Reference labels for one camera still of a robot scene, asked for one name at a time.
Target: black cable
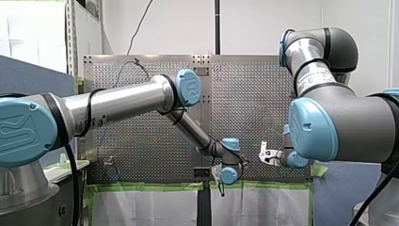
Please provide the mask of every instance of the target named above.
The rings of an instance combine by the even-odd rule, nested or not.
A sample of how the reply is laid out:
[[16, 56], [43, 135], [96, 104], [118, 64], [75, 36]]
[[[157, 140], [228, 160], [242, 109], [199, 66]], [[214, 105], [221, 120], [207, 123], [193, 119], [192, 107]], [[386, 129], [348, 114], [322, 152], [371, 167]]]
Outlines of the black cable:
[[83, 208], [83, 195], [85, 193], [85, 179], [86, 179], [86, 175], [88, 174], [88, 172], [85, 169], [82, 169], [82, 189], [80, 190], [80, 205], [79, 208], [82, 207]]
[[0, 98], [6, 98], [6, 97], [15, 97], [15, 98], [19, 98], [19, 97], [25, 97], [27, 96], [26, 94], [23, 93], [2, 93], [0, 94]]
[[74, 159], [73, 151], [70, 144], [65, 146], [68, 158], [70, 159], [71, 172], [72, 172], [72, 183], [73, 183], [73, 218], [72, 226], [77, 226], [79, 221], [79, 174], [76, 167], [76, 161]]
[[77, 137], [84, 137], [86, 135], [86, 133], [88, 132], [88, 130], [90, 129], [90, 126], [91, 126], [91, 99], [97, 92], [104, 91], [104, 90], [105, 89], [95, 89], [89, 94], [88, 105], [86, 108], [85, 128], [84, 128], [83, 132], [80, 135], [78, 135]]
[[[393, 97], [387, 93], [372, 94], [372, 95], [369, 95], [369, 97], [380, 97], [383, 99], [387, 99], [387, 100], [394, 102], [396, 104], [396, 106], [399, 107], [398, 99], [396, 99], [395, 97]], [[356, 226], [361, 215], [366, 210], [367, 206], [369, 206], [369, 204], [375, 199], [375, 197], [378, 196], [378, 194], [387, 186], [387, 184], [391, 181], [391, 179], [398, 172], [398, 170], [399, 170], [399, 160], [395, 163], [395, 165], [393, 166], [391, 171], [387, 174], [387, 177], [384, 178], [384, 180], [381, 182], [381, 184], [379, 184], [379, 186], [373, 191], [373, 193], [366, 199], [366, 201], [363, 203], [363, 205], [358, 210], [356, 215], [353, 217], [349, 226]]]
[[141, 27], [141, 23], [143, 23], [143, 20], [144, 20], [144, 18], [145, 18], [146, 15], [147, 15], [147, 11], [149, 10], [152, 1], [153, 1], [153, 0], [150, 0], [149, 4], [147, 5], [146, 10], [144, 11], [143, 16], [141, 17], [140, 22], [138, 23], [138, 27], [137, 27], [137, 29], [136, 29], [136, 32], [135, 32], [135, 34], [132, 36], [132, 38], [130, 39], [130, 46], [129, 46], [129, 49], [127, 50], [126, 55], [129, 55], [129, 54], [130, 54], [130, 50], [132, 49], [132, 46], [133, 46], [133, 40], [135, 39], [135, 37], [136, 37], [136, 35], [137, 35], [137, 33], [138, 33], [138, 30], [139, 30], [140, 27]]

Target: wire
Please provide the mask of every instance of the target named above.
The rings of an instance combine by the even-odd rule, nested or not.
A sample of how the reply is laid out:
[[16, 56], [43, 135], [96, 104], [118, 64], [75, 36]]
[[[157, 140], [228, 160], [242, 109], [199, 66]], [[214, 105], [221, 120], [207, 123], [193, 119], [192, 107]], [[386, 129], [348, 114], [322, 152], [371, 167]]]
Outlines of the wire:
[[80, 191], [80, 205], [79, 208], [82, 206], [83, 207], [83, 194], [85, 193], [85, 181], [86, 181], [86, 177], [87, 177], [88, 172], [85, 169], [82, 169], [82, 189]]
[[287, 64], [285, 62], [285, 55], [284, 55], [284, 51], [285, 51], [285, 41], [287, 39], [287, 36], [291, 33], [291, 32], [295, 32], [293, 29], [288, 29], [284, 32], [284, 34], [282, 34], [281, 36], [281, 40], [279, 41], [279, 65], [281, 67], [287, 67]]
[[27, 96], [26, 94], [23, 93], [2, 93], [0, 94], [0, 98], [6, 98], [6, 97], [14, 97], [14, 98], [19, 98], [19, 97], [25, 97]]
[[[396, 104], [396, 106], [399, 107], [399, 101], [395, 97], [386, 94], [386, 93], [377, 93], [377, 94], [372, 94], [369, 95], [369, 97], [380, 97], [383, 99], [388, 99]], [[378, 194], [387, 186], [387, 184], [391, 181], [395, 173], [397, 173], [399, 170], [399, 160], [395, 163], [391, 171], [387, 174], [387, 177], [379, 184], [379, 186], [373, 191], [373, 193], [366, 199], [366, 201], [363, 203], [361, 208], [358, 210], [356, 215], [353, 217], [351, 223], [349, 224], [350, 226], [356, 226], [358, 223], [361, 215], [364, 213], [366, 210], [367, 206], [375, 199], [375, 197], [378, 196]]]
[[129, 49], [127, 50], [126, 55], [129, 55], [129, 54], [130, 54], [130, 50], [132, 49], [132, 46], [133, 46], [133, 40], [135, 39], [135, 37], [136, 37], [136, 35], [137, 35], [137, 33], [138, 33], [138, 30], [139, 30], [140, 27], [141, 27], [141, 23], [143, 23], [143, 20], [144, 20], [144, 18], [145, 18], [146, 15], [147, 15], [147, 11], [149, 10], [152, 1], [153, 1], [153, 0], [151, 0], [151, 1], [149, 2], [149, 4], [147, 5], [146, 10], [144, 11], [143, 16], [141, 17], [140, 22], [138, 23], [138, 27], [137, 27], [137, 29], [136, 29], [136, 32], [135, 32], [135, 34], [132, 36], [132, 38], [130, 39], [130, 46], [129, 46]]
[[84, 137], [86, 135], [86, 133], [88, 132], [88, 129], [90, 129], [91, 126], [91, 99], [93, 98], [93, 96], [99, 92], [99, 91], [104, 91], [105, 89], [95, 89], [93, 90], [89, 96], [88, 96], [88, 105], [86, 108], [86, 120], [85, 120], [85, 129], [83, 130], [83, 132], [78, 135], [77, 137]]
[[74, 159], [73, 151], [70, 144], [65, 146], [65, 151], [70, 159], [71, 172], [72, 172], [72, 183], [73, 183], [73, 218], [72, 226], [77, 226], [79, 220], [79, 175], [76, 167], [76, 161]]

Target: metal frame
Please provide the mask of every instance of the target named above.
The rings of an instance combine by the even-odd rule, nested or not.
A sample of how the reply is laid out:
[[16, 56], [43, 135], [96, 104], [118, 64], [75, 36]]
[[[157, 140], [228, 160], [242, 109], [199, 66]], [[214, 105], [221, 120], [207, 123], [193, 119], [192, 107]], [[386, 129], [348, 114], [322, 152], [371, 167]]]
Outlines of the metal frame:
[[[277, 101], [279, 100], [284, 100], [283, 103], [281, 103], [284, 106], [281, 106], [279, 109], [286, 108], [288, 110], [288, 105], [291, 101], [291, 85], [292, 85], [292, 80], [291, 76], [288, 74], [288, 72], [284, 71], [284, 69], [280, 68], [278, 66], [278, 58], [276, 56], [209, 56], [209, 55], [193, 55], [193, 56], [85, 56], [84, 57], [84, 68], [85, 68], [85, 92], [91, 91], [93, 88], [98, 88], [98, 87], [93, 87], [96, 86], [96, 81], [95, 75], [98, 75], [99, 69], [96, 69], [96, 72], [93, 71], [94, 67], [99, 67], [98, 65], [105, 65], [104, 67], [118, 67], [118, 65], [122, 65], [127, 61], [135, 60], [135, 58], [138, 58], [140, 62], [146, 67], [146, 64], [149, 66], [148, 70], [150, 70], [150, 74], [154, 73], [155, 68], [157, 67], [157, 63], [166, 63], [166, 62], [187, 62], [186, 67], [191, 68], [195, 71], [198, 72], [201, 82], [202, 82], [202, 98], [201, 102], [199, 105], [196, 105], [192, 109], [190, 109], [190, 115], [200, 121], [201, 127], [207, 132], [210, 133], [211, 136], [215, 136], [215, 138], [222, 138], [219, 136], [228, 136], [228, 135], [221, 135], [221, 134], [215, 134], [212, 131], [211, 128], [211, 120], [213, 119], [213, 113], [212, 110], [215, 110], [217, 107], [217, 104], [214, 103], [214, 101], [217, 101], [217, 90], [212, 90], [215, 88], [215, 84], [213, 82], [216, 82], [217, 80], [215, 79], [215, 76], [217, 76], [218, 70], [223, 64], [242, 64], [243, 67], [249, 67], [248, 65], [255, 65], [256, 67], [264, 67], [265, 69], [265, 74], [268, 75], [267, 70], [271, 70], [270, 73], [275, 73], [276, 77], [278, 79], [285, 79], [286, 81], [271, 81], [269, 80], [263, 80], [268, 81], [268, 82], [273, 82], [273, 84], [279, 85], [280, 83], [284, 83], [284, 86], [281, 86], [282, 90], [279, 92], [281, 95], [284, 95], [284, 97], [281, 99], [280, 97], [277, 98]], [[115, 76], [114, 74], [111, 74], [108, 70], [107, 74], [103, 74], [104, 76]], [[127, 80], [120, 80], [120, 85], [124, 84], [124, 81]], [[273, 112], [276, 114], [284, 114], [281, 117], [284, 117], [286, 113], [280, 113], [280, 111], [274, 110], [271, 111], [272, 109], [260, 109], [260, 111], [266, 111], [268, 110], [268, 113], [265, 114], [272, 114]], [[275, 129], [278, 130], [273, 138], [278, 138], [281, 139], [281, 142], [283, 140], [283, 135], [282, 135], [282, 126], [286, 121], [278, 121], [278, 125], [275, 126]], [[86, 138], [86, 148], [87, 151], [95, 151], [95, 146], [94, 146], [94, 139], [93, 139], [93, 134], [88, 134]], [[259, 150], [251, 150], [252, 152], [256, 152], [258, 154]], [[207, 167], [211, 163], [210, 158], [205, 158], [200, 156], [199, 154], [197, 155], [199, 160], [195, 160], [191, 164], [193, 164], [193, 167]], [[252, 159], [253, 164], [258, 164], [256, 160]], [[262, 166], [260, 169], [257, 169], [258, 174], [263, 173], [271, 173], [270, 175], [267, 176], [267, 178], [262, 177], [260, 175], [259, 177], [257, 176], [251, 176], [251, 177], [245, 177], [244, 179], [246, 180], [257, 180], [257, 181], [278, 181], [278, 182], [307, 182], [310, 180], [310, 171], [309, 169], [304, 169], [304, 170], [291, 170], [291, 169], [276, 169], [273, 167], [267, 167], [266, 165]], [[173, 183], [173, 182], [190, 182], [192, 179], [187, 178], [185, 181], [176, 181], [176, 180], [169, 180], [168, 183]], [[102, 181], [102, 183], [111, 183], [114, 181]], [[156, 182], [161, 182], [164, 183], [166, 181], [154, 181], [150, 180], [149, 182], [156, 183]]]
[[76, 40], [76, 25], [75, 25], [75, 0], [67, 0], [66, 4], [66, 26], [67, 26], [67, 61], [68, 74], [72, 76], [77, 75], [77, 40]]

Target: silver arm tube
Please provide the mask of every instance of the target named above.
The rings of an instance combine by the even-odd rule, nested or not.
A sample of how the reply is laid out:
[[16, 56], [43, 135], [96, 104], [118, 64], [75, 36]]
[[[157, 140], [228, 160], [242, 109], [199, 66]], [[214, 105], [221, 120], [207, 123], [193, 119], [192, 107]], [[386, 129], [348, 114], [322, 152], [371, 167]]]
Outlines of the silver arm tube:
[[209, 146], [211, 139], [202, 128], [184, 110], [175, 110], [167, 114], [167, 118], [177, 123], [176, 127], [193, 142], [199, 150]]
[[[67, 98], [50, 95], [62, 115], [68, 140], [80, 135], [86, 125], [89, 94]], [[163, 75], [155, 75], [147, 83], [99, 91], [91, 98], [90, 129], [153, 110], [168, 112], [173, 107], [179, 106], [180, 102], [175, 98], [177, 97], [174, 96], [169, 79]], [[46, 106], [50, 110], [42, 95], [29, 96], [25, 99]], [[58, 136], [53, 150], [63, 145], [65, 144], [60, 142]]]
[[202, 155], [221, 158], [223, 168], [229, 166], [241, 174], [239, 156], [220, 142], [212, 140], [183, 109], [171, 111], [167, 114], [167, 118], [197, 146]]

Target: robotic arm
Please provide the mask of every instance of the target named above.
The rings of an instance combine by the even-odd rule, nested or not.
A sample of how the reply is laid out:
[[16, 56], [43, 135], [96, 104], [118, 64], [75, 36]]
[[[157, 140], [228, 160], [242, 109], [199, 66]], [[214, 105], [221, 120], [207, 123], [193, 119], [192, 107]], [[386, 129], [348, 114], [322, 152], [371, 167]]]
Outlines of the robotic arm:
[[167, 117], [180, 131], [197, 146], [197, 150], [205, 156], [221, 158], [222, 164], [217, 172], [213, 171], [216, 182], [224, 185], [234, 184], [242, 174], [247, 160], [239, 154], [240, 145], [236, 138], [223, 138], [221, 142], [210, 138], [184, 109], [172, 111]]
[[[357, 62], [357, 46], [341, 29], [283, 35], [280, 64], [294, 77], [297, 99], [291, 102], [289, 123], [284, 128], [286, 149], [274, 153], [279, 159], [276, 165], [302, 168], [307, 159], [397, 161], [399, 106], [394, 96], [399, 92], [388, 89], [357, 97], [346, 85]], [[270, 157], [264, 154], [262, 160]]]
[[51, 93], [0, 99], [0, 167], [32, 163], [67, 145], [88, 129], [158, 110], [168, 113], [200, 100], [200, 80], [191, 70], [176, 78], [155, 75], [150, 82], [59, 98]]
[[51, 93], [0, 98], [0, 210], [57, 193], [48, 185], [39, 159], [64, 147], [88, 129], [153, 110], [167, 115], [204, 155], [219, 157], [219, 176], [231, 185], [241, 174], [237, 139], [211, 140], [181, 107], [200, 101], [200, 79], [191, 70], [175, 78], [155, 75], [151, 81], [117, 89], [59, 98]]

